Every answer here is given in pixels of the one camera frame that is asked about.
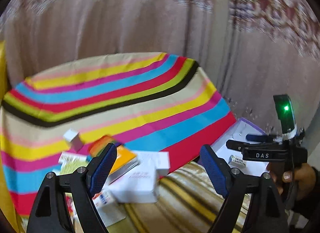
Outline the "person's right hand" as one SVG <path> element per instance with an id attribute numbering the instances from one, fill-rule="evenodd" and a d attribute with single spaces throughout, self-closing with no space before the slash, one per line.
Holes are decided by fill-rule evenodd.
<path id="1" fill-rule="evenodd" d="M 267 165 L 267 170 L 274 183 L 276 184 L 277 190 L 280 195 L 283 194 L 283 185 L 297 182 L 298 190 L 296 199 L 301 200 L 306 197 L 316 185 L 316 180 L 318 176 L 318 171 L 311 167 L 308 163 L 303 163 L 301 168 L 296 168 L 294 173 L 292 171 L 285 171 L 281 173 L 283 170 L 281 163 L 270 162 Z"/>

